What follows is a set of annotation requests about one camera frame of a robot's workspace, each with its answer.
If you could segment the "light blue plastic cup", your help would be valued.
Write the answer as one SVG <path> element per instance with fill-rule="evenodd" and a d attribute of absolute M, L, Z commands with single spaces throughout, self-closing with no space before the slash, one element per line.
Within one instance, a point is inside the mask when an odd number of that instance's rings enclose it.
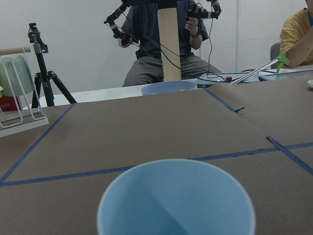
<path fill-rule="evenodd" d="M 226 171 L 185 159 L 158 160 L 119 175 L 97 211 L 100 235 L 253 235 L 256 215 Z"/>

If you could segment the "blue bowl on side table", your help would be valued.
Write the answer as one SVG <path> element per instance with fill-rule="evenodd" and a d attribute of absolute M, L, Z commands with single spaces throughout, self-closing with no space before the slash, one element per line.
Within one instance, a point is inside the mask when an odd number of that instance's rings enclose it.
<path fill-rule="evenodd" d="M 190 91 L 197 88 L 197 84 L 190 81 L 166 81 L 147 85 L 141 89 L 142 95 L 167 94 Z"/>

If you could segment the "person in dark shirt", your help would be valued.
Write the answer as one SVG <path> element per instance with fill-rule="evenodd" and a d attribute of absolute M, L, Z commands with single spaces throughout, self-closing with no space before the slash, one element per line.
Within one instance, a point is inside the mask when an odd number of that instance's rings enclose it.
<path fill-rule="evenodd" d="M 187 11 L 194 5 L 193 0 L 177 2 L 178 37 L 180 68 L 182 79 L 201 77 L 204 72 L 219 73 L 216 67 L 195 56 L 192 50 L 201 47 L 202 42 L 209 38 L 202 21 L 190 17 Z M 139 42 L 136 61 L 128 71 L 124 86 L 136 86 L 162 82 L 163 64 L 157 18 L 157 4 L 141 4 L 130 7 L 127 18 L 122 25 L 124 32 L 130 33 Z"/>

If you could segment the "cardboard tube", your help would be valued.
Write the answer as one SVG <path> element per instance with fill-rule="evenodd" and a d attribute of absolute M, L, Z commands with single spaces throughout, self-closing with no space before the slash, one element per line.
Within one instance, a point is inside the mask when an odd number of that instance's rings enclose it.
<path fill-rule="evenodd" d="M 180 57 L 177 8 L 157 11 L 164 81 L 180 81 Z"/>

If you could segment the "white cup rack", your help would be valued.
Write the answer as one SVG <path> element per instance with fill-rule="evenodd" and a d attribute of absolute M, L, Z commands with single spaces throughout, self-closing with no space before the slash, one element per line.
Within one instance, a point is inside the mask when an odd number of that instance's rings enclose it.
<path fill-rule="evenodd" d="M 8 111 L 0 109 L 1 137 L 49 124 L 41 106 L 32 108 L 34 102 L 28 97 L 34 93 L 35 101 L 39 102 L 26 58 L 30 51 L 30 47 L 0 50 L 0 97 L 13 101 Z"/>

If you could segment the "metal rod with green tip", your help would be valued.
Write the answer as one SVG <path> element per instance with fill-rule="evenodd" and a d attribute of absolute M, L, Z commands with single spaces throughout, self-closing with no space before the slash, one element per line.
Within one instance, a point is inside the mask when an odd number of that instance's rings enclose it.
<path fill-rule="evenodd" d="M 269 63 L 259 67 L 258 69 L 255 69 L 251 72 L 249 72 L 248 74 L 240 77 L 240 78 L 237 78 L 233 81 L 231 81 L 229 84 L 230 85 L 236 85 L 238 83 L 241 83 L 241 82 L 244 82 L 245 80 L 247 80 L 249 77 L 252 77 L 254 76 L 255 74 L 259 73 L 260 71 L 262 71 L 263 69 L 265 69 L 266 67 L 269 67 L 273 64 L 276 64 L 277 65 L 277 68 L 276 68 L 276 72 L 278 73 L 280 71 L 280 68 L 282 66 L 282 64 L 284 65 L 288 65 L 289 64 L 289 59 L 287 58 L 286 56 L 286 53 L 285 52 L 281 52 L 275 59 L 271 60 Z"/>

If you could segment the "red bottle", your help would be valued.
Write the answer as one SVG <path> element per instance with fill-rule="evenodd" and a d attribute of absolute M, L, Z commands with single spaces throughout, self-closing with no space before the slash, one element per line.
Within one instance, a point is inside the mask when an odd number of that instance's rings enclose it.
<path fill-rule="evenodd" d="M 5 96 L 0 98 L 0 108 L 3 112 L 17 111 L 21 108 L 20 99 L 18 96 Z"/>

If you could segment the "person in yellow shirt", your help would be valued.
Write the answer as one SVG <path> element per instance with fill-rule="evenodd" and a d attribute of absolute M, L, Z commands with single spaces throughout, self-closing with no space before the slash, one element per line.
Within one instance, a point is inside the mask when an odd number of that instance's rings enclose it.
<path fill-rule="evenodd" d="M 288 68 L 313 64 L 313 2 L 286 19 L 280 33 L 280 51 L 286 54 Z"/>

